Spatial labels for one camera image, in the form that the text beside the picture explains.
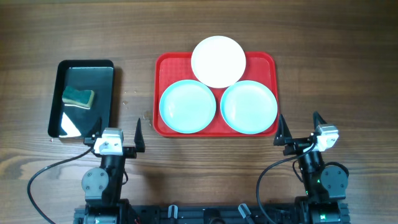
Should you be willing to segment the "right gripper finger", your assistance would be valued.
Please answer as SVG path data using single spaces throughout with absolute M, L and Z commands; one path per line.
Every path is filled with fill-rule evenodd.
M 292 143 L 293 143 L 293 138 L 290 133 L 289 127 L 285 122 L 284 116 L 281 114 L 279 116 L 277 131 L 275 133 L 273 145 L 285 146 Z
M 313 125 L 314 131 L 317 134 L 321 134 L 322 132 L 324 132 L 324 129 L 327 128 L 327 122 L 321 117 L 321 115 L 317 111 L 313 113 Z

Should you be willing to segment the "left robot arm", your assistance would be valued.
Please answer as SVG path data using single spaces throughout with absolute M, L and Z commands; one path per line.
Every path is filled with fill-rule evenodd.
M 74 223 L 140 223 L 139 215 L 129 200 L 121 198 L 122 186 L 128 181 L 126 159 L 145 152 L 141 121 L 136 124 L 134 145 L 124 146 L 123 130 L 105 128 L 84 138 L 83 144 L 101 159 L 99 167 L 87 171 L 81 181 L 85 192 L 85 208 L 76 210 Z

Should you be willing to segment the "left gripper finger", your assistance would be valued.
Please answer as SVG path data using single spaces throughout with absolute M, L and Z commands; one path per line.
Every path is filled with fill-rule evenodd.
M 93 125 L 93 128 L 91 129 L 91 137 L 93 139 L 97 138 L 98 136 L 101 136 L 101 127 L 102 127 L 102 118 L 99 117 L 95 124 Z
M 134 144 L 135 144 L 136 152 L 145 152 L 146 145 L 145 145 L 144 138 L 142 135 L 142 126 L 141 126 L 140 118 L 137 120 L 137 124 L 136 124 L 136 131 L 135 131 L 135 135 L 134 135 Z

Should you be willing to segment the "green and yellow sponge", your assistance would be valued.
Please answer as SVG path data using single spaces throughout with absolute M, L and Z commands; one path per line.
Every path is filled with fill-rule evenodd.
M 75 106 L 89 110 L 93 104 L 95 93 L 93 90 L 77 90 L 67 86 L 62 94 L 62 101 L 65 106 Z

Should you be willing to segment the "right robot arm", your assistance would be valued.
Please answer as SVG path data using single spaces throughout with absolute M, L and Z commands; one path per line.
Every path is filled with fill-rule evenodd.
M 325 162 L 322 152 L 339 138 L 338 128 L 313 114 L 314 132 L 307 138 L 293 138 L 283 116 L 279 116 L 275 146 L 284 146 L 283 155 L 296 156 L 306 196 L 294 202 L 297 223 L 350 223 L 346 198 L 349 170 L 338 162 Z

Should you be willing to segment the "white round plate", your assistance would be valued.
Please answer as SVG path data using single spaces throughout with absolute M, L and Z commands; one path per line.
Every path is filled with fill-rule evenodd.
M 211 36 L 193 50 L 191 68 L 195 77 L 211 88 L 226 88 L 235 84 L 246 69 L 243 48 L 225 36 Z

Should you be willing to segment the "light blue plate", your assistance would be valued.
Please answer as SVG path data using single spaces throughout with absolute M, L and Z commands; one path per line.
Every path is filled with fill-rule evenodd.
M 181 80 L 163 92 L 159 100 L 159 113 L 162 121 L 173 131 L 197 133 L 215 117 L 215 96 L 199 81 Z
M 275 95 L 262 83 L 244 80 L 228 87 L 220 100 L 225 123 L 241 134 L 259 134 L 276 120 Z

